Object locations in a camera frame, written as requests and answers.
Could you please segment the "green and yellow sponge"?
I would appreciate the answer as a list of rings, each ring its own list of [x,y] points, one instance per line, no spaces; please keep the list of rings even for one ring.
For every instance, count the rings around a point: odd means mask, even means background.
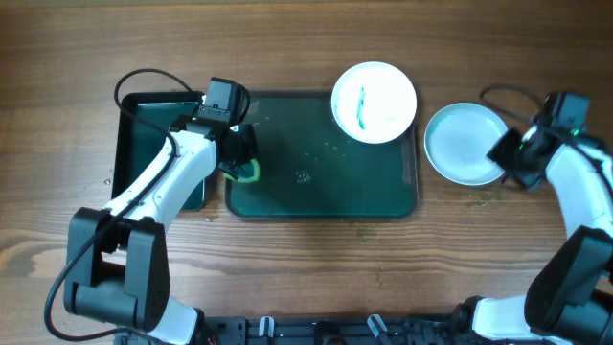
[[[261,167],[257,159],[253,158],[240,165],[234,164],[223,170],[223,176],[237,183],[253,183],[260,179]]]

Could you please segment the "white plate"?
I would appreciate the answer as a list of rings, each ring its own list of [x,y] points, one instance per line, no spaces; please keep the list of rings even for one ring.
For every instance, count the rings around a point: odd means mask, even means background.
[[[503,174],[488,153],[507,131],[507,125],[490,109],[476,103],[453,103],[430,119],[423,147],[443,177],[461,185],[481,186]]]
[[[383,144],[397,139],[417,113],[413,83],[395,66],[368,61],[337,80],[330,97],[336,124],[352,139]]]

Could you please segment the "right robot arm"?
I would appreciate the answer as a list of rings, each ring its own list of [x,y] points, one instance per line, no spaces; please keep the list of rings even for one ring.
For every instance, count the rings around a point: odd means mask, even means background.
[[[567,240],[524,295],[476,301],[468,329],[510,344],[609,344],[612,296],[596,288],[612,275],[612,158],[597,140],[574,135],[545,168]]]

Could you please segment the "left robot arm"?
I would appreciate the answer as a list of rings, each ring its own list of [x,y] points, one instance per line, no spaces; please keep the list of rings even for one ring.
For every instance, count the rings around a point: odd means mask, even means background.
[[[82,207],[68,229],[67,263],[55,286],[67,312],[162,344],[194,344],[203,313],[170,295],[166,235],[197,184],[254,162],[255,129],[189,118],[157,156],[101,209]]]

